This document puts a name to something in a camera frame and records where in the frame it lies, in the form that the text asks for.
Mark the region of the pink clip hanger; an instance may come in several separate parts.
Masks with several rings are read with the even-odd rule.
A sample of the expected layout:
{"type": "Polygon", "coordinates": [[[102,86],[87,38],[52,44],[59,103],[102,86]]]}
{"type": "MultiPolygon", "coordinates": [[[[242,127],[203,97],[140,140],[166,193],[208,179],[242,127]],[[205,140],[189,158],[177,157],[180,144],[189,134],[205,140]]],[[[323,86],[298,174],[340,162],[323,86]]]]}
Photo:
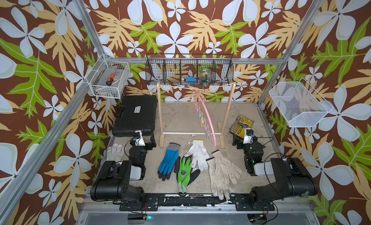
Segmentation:
{"type": "Polygon", "coordinates": [[[208,139],[212,140],[214,147],[216,147],[216,137],[213,123],[204,100],[198,92],[192,90],[191,101],[193,102],[201,127],[204,129],[204,133],[206,134],[208,139]]]}

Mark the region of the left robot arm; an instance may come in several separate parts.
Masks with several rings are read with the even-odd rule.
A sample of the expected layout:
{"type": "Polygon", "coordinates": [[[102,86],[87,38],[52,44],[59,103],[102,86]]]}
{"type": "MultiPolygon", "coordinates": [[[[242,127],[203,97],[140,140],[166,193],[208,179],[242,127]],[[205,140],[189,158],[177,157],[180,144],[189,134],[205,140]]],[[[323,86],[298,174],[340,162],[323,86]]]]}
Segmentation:
{"type": "Polygon", "coordinates": [[[143,180],[146,173],[145,160],[149,150],[157,146],[153,137],[149,143],[139,145],[138,139],[131,139],[129,153],[121,144],[113,144],[107,149],[105,162],[90,190],[93,201],[125,201],[144,204],[145,193],[142,187],[132,186],[130,181],[143,180]]]}

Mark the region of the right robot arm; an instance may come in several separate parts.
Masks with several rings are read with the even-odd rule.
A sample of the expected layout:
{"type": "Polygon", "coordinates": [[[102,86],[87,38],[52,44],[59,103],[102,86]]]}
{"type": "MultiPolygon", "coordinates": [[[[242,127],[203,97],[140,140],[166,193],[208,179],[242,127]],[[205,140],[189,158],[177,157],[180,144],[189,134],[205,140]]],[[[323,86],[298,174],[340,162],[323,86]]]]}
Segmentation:
{"type": "Polygon", "coordinates": [[[275,152],[263,159],[265,145],[258,142],[253,130],[245,129],[243,135],[233,134],[233,146],[242,149],[246,172],[251,176],[274,176],[275,182],[253,187],[249,204],[258,206],[274,200],[291,197],[316,196],[318,186],[298,158],[286,158],[275,152]]]}

